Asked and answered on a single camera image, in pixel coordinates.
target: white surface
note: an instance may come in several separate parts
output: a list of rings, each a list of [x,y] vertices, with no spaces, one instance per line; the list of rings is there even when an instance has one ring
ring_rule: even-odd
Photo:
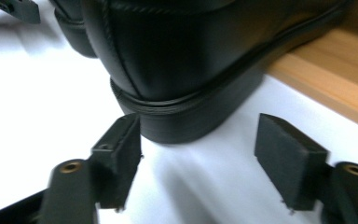
[[[86,159],[119,117],[99,60],[74,52],[47,2],[41,25],[0,13],[0,208],[48,185],[58,163]],[[145,158],[127,210],[101,223],[318,223],[293,216],[254,157],[259,113],[288,120],[331,151],[358,162],[358,125],[280,81],[260,88],[218,129],[193,143],[142,139]]]

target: black plastic part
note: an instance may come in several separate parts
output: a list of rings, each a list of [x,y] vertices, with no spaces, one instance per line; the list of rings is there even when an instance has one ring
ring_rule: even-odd
[[[344,220],[346,223],[358,224],[358,164],[337,164],[331,181]]]
[[[123,209],[142,157],[140,119],[118,119],[92,149],[89,161],[99,183],[101,208]]]
[[[0,0],[0,9],[19,20],[40,23],[39,7],[31,0]]]
[[[287,121],[261,114],[255,155],[289,208],[313,209],[327,150]]]
[[[345,224],[341,216],[331,214],[326,207],[322,210],[321,222],[322,224]]]
[[[44,191],[0,210],[0,224],[36,224]]]
[[[95,203],[89,164],[83,160],[63,162],[53,171],[37,223],[98,223]]]

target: shoe sole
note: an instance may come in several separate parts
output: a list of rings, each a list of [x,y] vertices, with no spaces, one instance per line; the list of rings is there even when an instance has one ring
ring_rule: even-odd
[[[112,90],[124,113],[138,113],[141,133],[158,143],[196,140],[219,126],[259,86],[266,68],[284,53],[311,41],[338,25],[351,1],[292,27],[272,41],[236,61],[200,91],[164,102],[137,100],[111,80]]]

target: wooden shelf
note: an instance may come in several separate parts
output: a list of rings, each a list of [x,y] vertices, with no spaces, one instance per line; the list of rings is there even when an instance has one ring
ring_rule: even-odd
[[[268,73],[358,123],[358,1],[338,28],[287,53]]]

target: brass grommet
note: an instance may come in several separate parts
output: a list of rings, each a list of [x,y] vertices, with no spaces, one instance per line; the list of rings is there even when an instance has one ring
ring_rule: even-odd
[[[353,175],[358,175],[358,165],[349,164],[344,166],[344,169]]]
[[[68,162],[68,163],[64,164],[60,168],[60,172],[64,173],[64,174],[71,174],[73,172],[76,172],[76,171],[80,170],[80,167],[81,167],[80,162],[72,161],[72,162]]]

